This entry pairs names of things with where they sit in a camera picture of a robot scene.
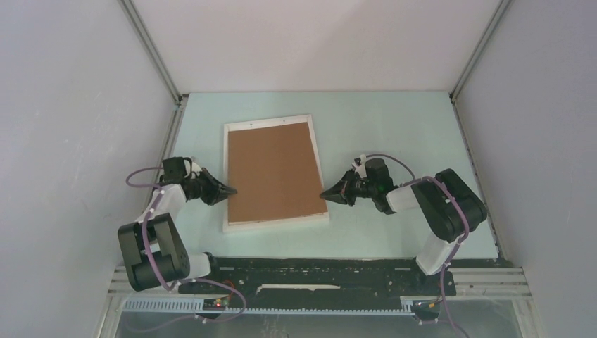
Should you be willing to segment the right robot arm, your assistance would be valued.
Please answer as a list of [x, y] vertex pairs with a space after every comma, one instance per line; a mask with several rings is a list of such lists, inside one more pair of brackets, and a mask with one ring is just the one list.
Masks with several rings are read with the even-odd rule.
[[353, 206], [357, 199], [369, 199], [386, 215], [416, 208], [422, 211], [431, 230], [415, 257], [417, 270], [409, 283], [418, 294], [430, 293], [438, 284], [437, 274], [447, 269], [463, 242], [487, 219], [481, 199], [450, 168], [434, 176], [412, 177], [395, 184], [385, 161], [405, 164], [387, 154], [363, 154], [320, 198]]

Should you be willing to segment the aluminium corner rail left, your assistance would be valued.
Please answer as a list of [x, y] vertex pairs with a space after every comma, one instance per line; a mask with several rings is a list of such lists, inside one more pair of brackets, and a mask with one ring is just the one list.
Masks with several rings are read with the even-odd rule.
[[137, 9], [137, 6], [132, 0], [118, 0], [118, 3], [122, 7], [133, 30], [139, 38], [139, 41], [144, 47], [150, 62], [156, 69], [172, 100], [176, 105], [180, 105], [180, 102], [182, 101], [182, 94], [175, 85], [173, 78], [163, 61], [163, 58], [160, 55], [159, 50], [151, 37], [151, 33], [149, 32], [140, 12]]

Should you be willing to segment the aluminium corner rail right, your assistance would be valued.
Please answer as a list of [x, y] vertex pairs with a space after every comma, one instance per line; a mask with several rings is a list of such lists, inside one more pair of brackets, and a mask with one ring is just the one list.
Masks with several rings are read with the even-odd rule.
[[484, 28], [481, 37], [479, 38], [478, 42], [476, 43], [473, 52], [471, 53], [470, 57], [463, 68], [463, 71], [459, 75], [451, 93], [450, 98], [451, 102], [454, 104], [459, 96], [461, 95], [463, 89], [465, 88], [469, 78], [471, 77], [472, 73], [474, 72], [475, 68], [477, 67], [478, 62], [482, 59], [486, 48], [488, 47], [491, 39], [495, 35], [499, 25], [502, 23], [504, 17], [506, 16], [509, 8], [514, 3], [513, 0], [500, 0], [498, 2], [495, 11], [493, 12], [492, 16], [490, 17], [486, 27]]

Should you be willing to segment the brown backing board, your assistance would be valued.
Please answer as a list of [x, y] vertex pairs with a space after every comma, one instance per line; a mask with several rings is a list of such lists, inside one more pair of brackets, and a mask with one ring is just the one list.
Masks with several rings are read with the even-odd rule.
[[322, 177], [307, 121], [229, 130], [227, 181], [230, 227], [324, 216]]

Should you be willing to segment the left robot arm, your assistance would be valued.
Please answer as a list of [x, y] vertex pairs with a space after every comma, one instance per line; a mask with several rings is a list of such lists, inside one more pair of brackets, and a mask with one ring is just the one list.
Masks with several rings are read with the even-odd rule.
[[136, 292], [155, 287], [171, 291], [189, 277], [191, 256], [175, 226], [187, 202], [214, 206], [237, 193], [189, 157], [164, 159], [159, 169], [158, 181], [149, 185], [148, 206], [135, 221], [118, 229], [125, 271]]

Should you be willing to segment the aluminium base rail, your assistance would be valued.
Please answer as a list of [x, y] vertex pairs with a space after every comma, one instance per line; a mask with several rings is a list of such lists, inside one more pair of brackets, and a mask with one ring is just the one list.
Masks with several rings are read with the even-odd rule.
[[[527, 279], [520, 268], [454, 268], [449, 271], [455, 282], [455, 296], [446, 296], [447, 301], [509, 301], [514, 308], [516, 322], [523, 337], [538, 333], [534, 315], [532, 293]], [[124, 281], [125, 271], [116, 268], [108, 288], [103, 315], [95, 332], [95, 337], [115, 337], [122, 313], [169, 313], [190, 316], [203, 314], [238, 317], [245, 315], [330, 315], [330, 316], [374, 316], [374, 317], [417, 317], [429, 308], [433, 300], [407, 298], [397, 311], [307, 311], [272, 309], [249, 310], [243, 303], [239, 307], [230, 303], [209, 306], [222, 294], [181, 294], [161, 289], [135, 292]]]

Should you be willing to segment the aluminium corner rail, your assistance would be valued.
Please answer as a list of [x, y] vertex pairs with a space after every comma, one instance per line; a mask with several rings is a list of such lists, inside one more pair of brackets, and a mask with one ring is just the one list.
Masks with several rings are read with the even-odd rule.
[[473, 52], [471, 53], [470, 57], [463, 68], [463, 71], [459, 75], [451, 93], [450, 98], [451, 102], [454, 104], [459, 96], [461, 95], [463, 89], [465, 88], [469, 78], [471, 77], [472, 73], [474, 72], [475, 68], [477, 67], [478, 62], [482, 59], [486, 48], [488, 47], [491, 39], [495, 35], [499, 25], [502, 23], [504, 17], [506, 16], [509, 8], [514, 3], [513, 0], [500, 0], [498, 2], [495, 11], [493, 12], [492, 16], [490, 17], [486, 27], [484, 28], [481, 37], [479, 38], [478, 42], [476, 43]]
[[149, 32], [140, 12], [137, 9], [137, 6], [132, 0], [118, 0], [118, 3], [122, 7], [133, 30], [139, 38], [139, 41], [144, 47], [150, 62], [156, 69], [172, 100], [176, 105], [180, 105], [180, 102], [182, 101], [182, 94], [175, 85], [173, 78], [163, 61], [163, 58], [160, 55], [159, 50], [151, 37], [151, 33]]

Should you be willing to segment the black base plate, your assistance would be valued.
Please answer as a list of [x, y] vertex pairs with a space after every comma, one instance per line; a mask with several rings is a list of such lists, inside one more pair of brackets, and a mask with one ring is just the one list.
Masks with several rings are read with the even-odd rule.
[[397, 311], [407, 298], [455, 296], [450, 272], [426, 276], [413, 259], [217, 257], [209, 280], [232, 283], [249, 310]]

